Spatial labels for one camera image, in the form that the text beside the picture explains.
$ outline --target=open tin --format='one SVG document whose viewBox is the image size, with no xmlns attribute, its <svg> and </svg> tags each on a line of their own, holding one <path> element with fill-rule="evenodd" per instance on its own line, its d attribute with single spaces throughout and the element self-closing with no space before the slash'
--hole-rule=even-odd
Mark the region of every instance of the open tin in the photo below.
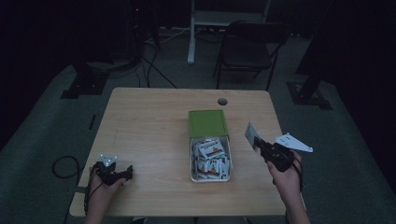
<svg viewBox="0 0 396 224">
<path fill-rule="evenodd" d="M 226 182 L 233 167 L 222 110 L 189 111 L 191 180 Z"/>
</svg>

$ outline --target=black cable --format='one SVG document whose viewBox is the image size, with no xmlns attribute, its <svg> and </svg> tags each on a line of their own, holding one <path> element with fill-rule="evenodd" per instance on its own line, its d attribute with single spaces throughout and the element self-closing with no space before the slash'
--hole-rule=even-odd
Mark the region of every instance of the black cable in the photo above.
<svg viewBox="0 0 396 224">
<path fill-rule="evenodd" d="M 128 63 L 122 64 L 122 65 L 118 65 L 117 67 L 98 68 L 98 67 L 91 66 L 91 68 L 92 68 L 93 71 L 103 72 L 103 73 L 123 72 L 123 71 L 129 71 L 131 69 L 134 69 L 134 70 L 137 69 L 138 65 L 140 63 L 141 63 L 140 59 L 134 58 L 134 59 L 130 60 Z"/>
<path fill-rule="evenodd" d="M 132 74 L 133 72 L 135 72 L 137 69 L 139 69 L 139 67 L 140 67 L 140 65 L 141 65 L 141 64 L 142 64 L 142 61 L 141 61 L 141 60 L 139 60 L 139 62 L 137 63 L 137 65 L 134 67 L 134 69 L 133 69 L 132 71 L 125 70 L 125 71 L 126 71 L 126 73 L 125 73 L 125 74 L 118 75 L 118 76 L 112 76 L 112 75 L 110 75 L 110 76 L 108 76 L 108 78 L 119 78 L 119 77 L 126 77 L 126 76 L 128 76 L 128 75 Z"/>
<path fill-rule="evenodd" d="M 210 39 L 201 37 L 202 35 L 206 35 L 206 34 L 214 36 L 216 40 L 210 40 Z M 200 34 L 195 35 L 195 39 L 197 41 L 201 41 L 201 42 L 204 42 L 206 44 L 220 44 L 222 42 L 222 38 L 223 37 L 220 34 L 218 34 L 216 32 L 207 31 L 207 30 L 204 33 L 200 33 Z"/>
<path fill-rule="evenodd" d="M 148 67 L 147 83 L 148 83 L 148 87 L 149 87 L 149 71 L 151 70 L 151 67 L 153 66 L 154 60 L 157 57 L 158 50 L 157 50 L 157 48 L 155 48 L 154 46 L 150 45 L 149 43 L 145 42 L 145 44 L 149 45 L 150 47 L 152 47 L 154 49 L 154 57 L 152 57 L 151 63 L 149 63 L 149 67 Z"/>
<path fill-rule="evenodd" d="M 96 187 L 96 189 L 94 189 L 93 190 L 93 192 L 90 194 L 89 192 L 87 193 L 85 193 L 85 202 L 84 202 L 84 211 L 85 211 L 85 215 L 87 215 L 87 213 L 88 213 L 88 205 L 89 205 L 89 203 L 90 203 L 90 199 L 91 199 L 91 197 L 92 197 L 92 195 L 100 188 L 100 187 L 102 187 L 102 185 L 104 184 L 105 182 L 103 182 L 102 181 L 102 183 L 98 186 L 98 187 Z M 88 191 L 91 191 L 91 184 L 89 185 L 89 187 L 87 187 L 87 190 Z"/>
<path fill-rule="evenodd" d="M 285 224 L 289 224 L 288 210 L 285 212 Z"/>
<path fill-rule="evenodd" d="M 55 169 L 56 164 L 57 164 L 59 161 L 63 160 L 63 159 L 71 159 L 71 160 L 73 160 L 73 161 L 75 162 L 75 164 L 76 164 L 76 169 L 77 169 L 75 173 L 73 173 L 73 174 L 71 174 L 71 175 L 59 175 L 58 173 L 56 173 L 56 169 Z M 52 164 L 52 166 L 51 166 L 52 174 L 55 175 L 55 176 L 58 177 L 58 178 L 67 179 L 67 178 L 71 178 L 71 177 L 73 177 L 73 176 L 76 176 L 76 177 L 77 177 L 77 183 L 76 183 L 76 185 L 78 185 L 78 181 L 79 181 L 79 179 L 80 179 L 80 177 L 81 177 L 81 172 L 82 172 L 83 170 L 84 170 L 84 168 L 81 168 L 81 169 L 79 168 L 78 160 L 77 160 L 75 157 L 73 157 L 73 156 L 62 156 L 61 158 L 59 158 L 58 160 L 56 160 L 56 161 Z M 72 204 L 72 202 L 73 202 L 73 198 L 70 200 L 70 203 L 69 203 L 69 205 L 67 206 L 67 211 L 66 211 L 66 214 L 64 215 L 64 224 L 67 222 L 67 218 L 68 218 L 68 215 L 69 215 L 69 212 L 70 212 L 70 205 Z"/>
<path fill-rule="evenodd" d="M 145 60 L 147 63 L 149 63 L 149 69 L 148 69 L 148 87 L 149 87 L 149 70 L 151 67 L 153 67 L 155 70 L 157 70 L 158 73 L 160 73 L 160 75 L 165 78 L 175 89 L 177 89 L 177 86 L 171 81 L 169 80 L 169 78 L 167 78 L 153 63 L 155 58 L 157 57 L 157 48 L 155 48 L 154 46 L 150 45 L 149 43 L 146 43 L 147 45 L 149 45 L 150 47 L 152 47 L 155 50 L 155 54 L 154 57 L 152 58 L 151 62 L 146 59 L 145 57 L 142 56 L 142 59 Z"/>
<path fill-rule="evenodd" d="M 143 78 L 146 81 L 146 85 L 148 85 L 148 78 L 146 77 L 146 66 L 143 63 L 142 63 L 142 66 L 143 66 Z"/>
<path fill-rule="evenodd" d="M 71 175 L 59 175 L 58 173 L 56 173 L 56 170 L 55 170 L 56 164 L 57 164 L 59 161 L 63 160 L 63 159 L 72 159 L 72 160 L 76 163 L 76 169 L 77 169 L 77 170 L 76 170 L 75 173 L 73 173 L 73 174 L 71 174 Z M 62 156 L 61 158 L 59 158 L 58 160 L 56 160 L 56 161 L 52 164 L 51 170 L 52 170 L 52 173 L 53 173 L 56 177 L 61 178 L 61 179 L 67 179 L 67 178 L 76 176 L 76 177 L 77 177 L 77 183 L 76 183 L 76 185 L 78 185 L 78 181 L 79 181 L 79 178 L 80 178 L 80 173 L 84 170 L 84 168 L 81 168 L 81 169 L 79 168 L 79 163 L 78 163 L 78 161 L 77 161 L 77 159 L 76 159 L 75 157 L 73 157 L 73 156 Z"/>
<path fill-rule="evenodd" d="M 300 191 L 303 191 L 304 188 L 304 181 L 303 181 L 303 165 L 301 164 L 301 162 L 297 159 L 295 159 L 298 163 L 300 163 L 300 168 L 301 171 L 298 169 L 298 167 L 296 166 L 296 164 L 292 163 L 292 166 L 294 167 L 294 169 L 296 170 L 298 176 L 300 177 Z"/>
<path fill-rule="evenodd" d="M 145 57 L 142 57 L 142 59 L 144 59 L 147 63 L 149 63 L 149 60 L 147 60 Z M 175 89 L 177 89 L 177 86 L 175 86 L 175 84 L 169 80 L 169 78 L 167 78 L 154 64 L 152 65 L 152 67 L 157 70 L 158 73 L 160 73 L 160 75 L 165 78 Z"/>
<path fill-rule="evenodd" d="M 134 70 L 134 74 L 136 75 L 136 77 L 137 77 L 137 80 L 138 80 L 138 83 L 139 83 L 139 88 L 140 88 L 140 76 L 139 76 L 139 74 L 137 74 L 137 69 L 136 70 Z"/>
</svg>

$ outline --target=wooden table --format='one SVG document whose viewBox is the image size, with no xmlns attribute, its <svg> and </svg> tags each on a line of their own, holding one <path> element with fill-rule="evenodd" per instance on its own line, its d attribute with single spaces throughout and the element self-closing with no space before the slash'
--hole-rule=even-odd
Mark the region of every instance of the wooden table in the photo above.
<svg viewBox="0 0 396 224">
<path fill-rule="evenodd" d="M 219 98 L 228 104 L 219 105 Z M 224 110 L 228 125 L 233 169 L 225 183 L 191 181 L 188 112 L 206 109 Z M 105 153 L 118 156 L 120 171 L 134 166 L 109 216 L 284 215 L 266 164 L 245 137 L 249 122 L 270 143 L 282 134 L 268 92 L 116 88 L 78 185 L 87 186 L 89 167 Z M 72 216 L 85 216 L 83 201 L 76 193 Z"/>
</svg>

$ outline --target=floor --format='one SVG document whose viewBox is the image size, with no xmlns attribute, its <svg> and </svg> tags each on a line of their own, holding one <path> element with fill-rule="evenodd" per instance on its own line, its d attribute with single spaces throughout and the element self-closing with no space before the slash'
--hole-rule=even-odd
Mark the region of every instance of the floor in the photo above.
<svg viewBox="0 0 396 224">
<path fill-rule="evenodd" d="M 201 32 L 196 43 L 195 64 L 187 64 L 188 32 L 162 38 L 162 51 L 146 46 L 143 62 L 136 69 L 112 72 L 101 95 L 80 95 L 61 99 L 76 72 L 66 67 L 52 80 L 28 118 L 0 153 L 0 223 L 83 223 L 71 217 L 67 208 L 76 190 L 77 176 L 59 178 L 53 163 L 62 156 L 73 156 L 82 167 L 88 158 L 106 103 L 116 87 L 215 89 L 212 72 L 219 43 L 215 35 Z M 313 223 L 395 223 L 396 197 L 379 171 L 370 150 L 337 94 L 322 82 L 319 90 L 332 110 L 315 105 L 295 105 L 287 82 L 304 82 L 296 68 L 309 40 L 291 37 L 281 49 L 269 90 L 283 133 L 291 133 L 314 148 L 303 153 L 303 195 Z M 97 69 L 115 65 L 93 62 Z M 238 74 L 224 76 L 221 89 L 264 90 L 267 75 L 256 79 Z M 54 167 L 59 175 L 77 171 L 72 160 L 61 160 Z M 283 217 L 249 217 L 252 223 L 284 223 Z M 130 217 L 107 217 L 104 223 L 129 223 Z M 193 223 L 192 217 L 149 217 L 150 223 Z M 200 217 L 198 223 L 246 223 L 242 217 Z"/>
</svg>

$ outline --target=chair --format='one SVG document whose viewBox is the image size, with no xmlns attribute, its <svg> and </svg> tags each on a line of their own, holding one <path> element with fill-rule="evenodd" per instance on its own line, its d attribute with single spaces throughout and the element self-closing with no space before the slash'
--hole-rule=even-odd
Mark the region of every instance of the chair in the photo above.
<svg viewBox="0 0 396 224">
<path fill-rule="evenodd" d="M 276 66 L 277 54 L 290 36 L 290 28 L 285 23 L 266 23 L 252 21 L 232 22 L 222 38 L 219 56 L 213 72 L 217 78 L 216 89 L 219 88 L 221 71 L 256 72 L 254 78 L 262 70 L 271 68 L 266 91 L 268 91 Z M 269 44 L 274 44 L 270 53 Z"/>
</svg>

